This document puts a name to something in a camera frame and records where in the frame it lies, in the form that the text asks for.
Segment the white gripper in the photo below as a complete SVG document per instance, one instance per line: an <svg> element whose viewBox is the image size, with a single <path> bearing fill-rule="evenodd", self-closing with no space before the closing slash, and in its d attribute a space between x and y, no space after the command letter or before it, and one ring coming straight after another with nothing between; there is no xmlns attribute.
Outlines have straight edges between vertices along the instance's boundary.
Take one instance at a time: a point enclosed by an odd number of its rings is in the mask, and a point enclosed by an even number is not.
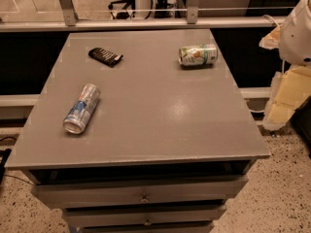
<svg viewBox="0 0 311 233"><path fill-rule="evenodd" d="M282 26L276 26L259 41L267 50L279 48L280 58L294 64L285 73L276 72L264 109L263 128L276 131L311 96L311 0L300 0Z"/></svg>

